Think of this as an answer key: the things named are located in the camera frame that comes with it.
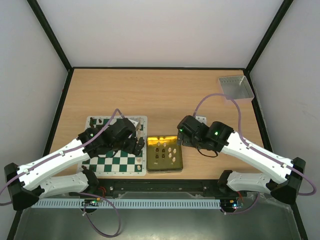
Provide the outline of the green white chess board mat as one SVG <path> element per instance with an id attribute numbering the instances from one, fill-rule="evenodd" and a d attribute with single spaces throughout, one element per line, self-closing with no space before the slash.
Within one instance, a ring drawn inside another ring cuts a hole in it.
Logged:
<path id="1" fill-rule="evenodd" d="M 88 116 L 85 123 L 85 128 L 103 126 L 111 116 Z M 145 115 L 126 115 L 128 119 L 139 121 L 139 126 L 135 132 L 135 136 L 144 140 L 144 147 L 140 154 L 126 153 L 119 150 L 116 154 L 112 151 L 106 152 L 98 157 L 78 163 L 76 172 L 83 170 L 82 166 L 92 170 L 97 178 L 102 177 L 133 177 L 145 176 L 147 168 L 147 130 L 148 130 L 148 117 Z"/>

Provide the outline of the yellow transparent piece tray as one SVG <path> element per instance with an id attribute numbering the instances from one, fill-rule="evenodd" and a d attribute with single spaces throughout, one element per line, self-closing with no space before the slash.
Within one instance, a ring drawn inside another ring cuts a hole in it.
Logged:
<path id="1" fill-rule="evenodd" d="M 146 169 L 149 173 L 170 173 L 183 170 L 182 146 L 177 135 L 148 136 Z"/>

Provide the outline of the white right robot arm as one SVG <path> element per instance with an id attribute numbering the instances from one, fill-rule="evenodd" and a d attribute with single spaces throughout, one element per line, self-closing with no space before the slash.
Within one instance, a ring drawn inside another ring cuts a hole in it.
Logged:
<path id="1" fill-rule="evenodd" d="M 223 153 L 253 166 L 260 173 L 241 173 L 224 170 L 217 185 L 218 191 L 229 196 L 248 191 L 270 194 L 276 200 L 293 205 L 302 183 L 301 174 L 306 162 L 296 157 L 280 157 L 246 139 L 232 127 L 214 121 L 211 126 L 187 115 L 177 125 L 178 140 L 186 147 Z"/>

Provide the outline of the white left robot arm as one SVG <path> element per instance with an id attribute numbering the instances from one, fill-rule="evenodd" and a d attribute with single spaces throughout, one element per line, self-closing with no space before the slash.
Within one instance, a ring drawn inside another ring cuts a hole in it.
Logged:
<path id="1" fill-rule="evenodd" d="M 40 199 L 65 193 L 94 193 L 100 183 L 92 169 L 81 165 L 76 174 L 57 174 L 108 152 L 138 156 L 145 145 L 142 137 L 136 137 L 139 125 L 136 118 L 109 120 L 105 125 L 87 128 L 66 146 L 36 161 L 6 165 L 4 173 L 13 209 L 22 211 Z"/>

